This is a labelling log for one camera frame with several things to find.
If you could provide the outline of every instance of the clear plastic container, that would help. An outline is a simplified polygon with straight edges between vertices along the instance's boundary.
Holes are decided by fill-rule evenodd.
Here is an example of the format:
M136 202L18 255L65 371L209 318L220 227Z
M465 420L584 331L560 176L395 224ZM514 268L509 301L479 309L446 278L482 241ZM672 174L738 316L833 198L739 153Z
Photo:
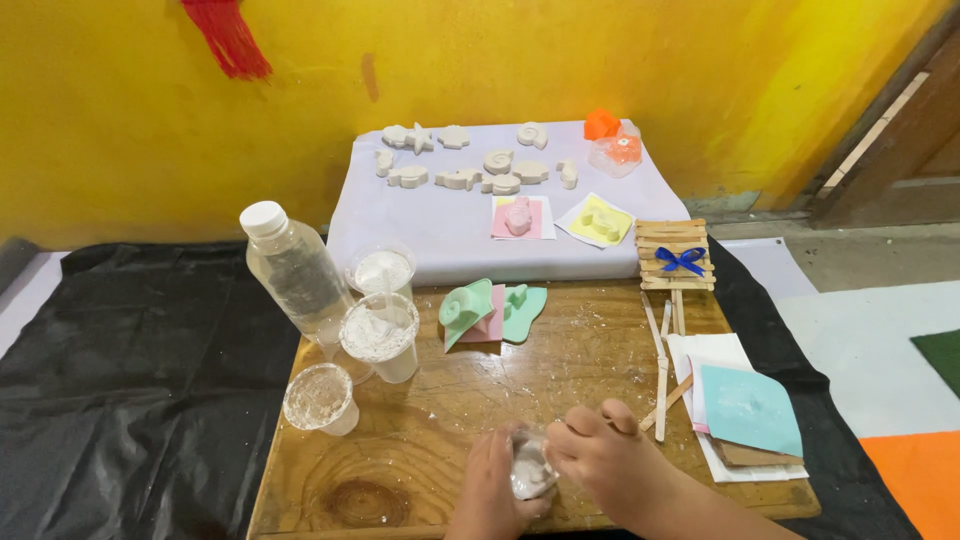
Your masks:
M411 280L417 271L417 261L414 253L399 242L375 243L357 250L347 268L347 282L364 296L383 292L386 288L382 278L384 268L390 275L390 290L413 302Z
M370 364L386 382L404 382L417 371L420 314L413 302L391 293L365 296L344 319L340 343L354 358Z
M306 368L287 386L283 415L298 430L321 430L337 436L350 433L360 420L350 375L336 364Z
M614 178L623 178L643 161L643 142L636 126L620 126L616 136L591 142L587 162Z
M343 317L355 302L320 235L273 201L247 207L240 225L250 237L250 271L298 330L333 358Z

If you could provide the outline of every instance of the hand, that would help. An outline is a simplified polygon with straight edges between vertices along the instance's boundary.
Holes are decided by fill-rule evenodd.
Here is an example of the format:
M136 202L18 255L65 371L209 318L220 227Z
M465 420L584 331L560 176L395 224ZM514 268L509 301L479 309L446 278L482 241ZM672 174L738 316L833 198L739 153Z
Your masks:
M685 475L639 430L633 412L606 400L603 416L582 405L547 427L544 453L561 476L587 491L611 520L647 537L658 509L679 497Z
M553 491L521 501L510 486L514 460L510 436L522 428L526 425L514 420L484 433L473 443L446 540L516 540L550 509Z

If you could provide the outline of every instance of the blue paper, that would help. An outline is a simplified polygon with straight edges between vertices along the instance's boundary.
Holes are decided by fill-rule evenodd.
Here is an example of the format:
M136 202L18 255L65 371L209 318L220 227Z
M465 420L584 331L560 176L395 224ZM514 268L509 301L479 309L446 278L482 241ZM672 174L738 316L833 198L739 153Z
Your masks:
M710 435L781 454L804 456L797 417L783 386L752 371L704 365Z

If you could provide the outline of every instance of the pink paper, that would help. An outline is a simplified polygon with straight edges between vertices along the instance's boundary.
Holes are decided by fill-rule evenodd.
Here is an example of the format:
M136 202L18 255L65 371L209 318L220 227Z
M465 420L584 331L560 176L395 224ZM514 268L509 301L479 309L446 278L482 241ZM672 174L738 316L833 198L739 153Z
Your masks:
M512 204L513 203L509 203L496 207L490 236L500 236L502 238L543 238L540 231L543 225L543 201L530 201L530 217L532 219L530 231L520 236L514 236L510 233L510 229L507 229L507 209L509 209Z
M503 340L503 301L507 285L494 285L490 303L493 311L469 328L457 343L485 343Z

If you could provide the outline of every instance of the plaster seashell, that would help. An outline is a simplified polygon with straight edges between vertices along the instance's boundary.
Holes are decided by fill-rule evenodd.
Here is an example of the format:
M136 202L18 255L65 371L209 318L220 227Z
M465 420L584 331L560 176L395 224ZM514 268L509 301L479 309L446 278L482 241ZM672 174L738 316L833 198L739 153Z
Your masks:
M442 172L434 177L434 184L449 187L450 189L465 189L470 191L473 185L483 179L483 172L476 169L462 169L455 173Z
M530 198L520 195L516 198L506 211L504 221L507 222L507 229L514 236L523 236L533 224L533 216L530 214Z
M485 176L480 183L481 193L493 193L494 195L513 195L520 191L520 179L512 174L498 174L496 176Z
M437 134L437 142L444 148L461 149L470 144L470 134L467 129L461 126L447 126Z
M577 164L573 160L560 160L557 163L557 170L560 171L560 181L564 183L565 189L573 189L577 186Z
M407 144L407 129L400 125L384 128L383 142L394 148L403 148Z
M406 187L413 189L426 184L426 167L422 165L407 165L399 169L390 169L387 173L387 185L390 187Z
M537 122L527 122L516 130L516 140L524 146L533 144L538 150L546 146L546 128Z
M539 161L520 161L514 165L514 176L521 184L539 184L550 176L550 169Z
M414 122L414 129L407 132L406 143L414 147L414 154L420 155L423 150L433 150L433 130L426 130L417 122Z
M513 150L494 150L483 158L483 168L491 174L507 174L510 172L510 163L513 160Z
M584 213L580 216L580 223L593 227L597 233L606 236L611 242L620 238L620 226L617 225L616 220L608 211L599 207L591 206L584 209Z
M378 148L373 151L373 157L376 158L376 176L383 178L394 168L394 153L390 150Z

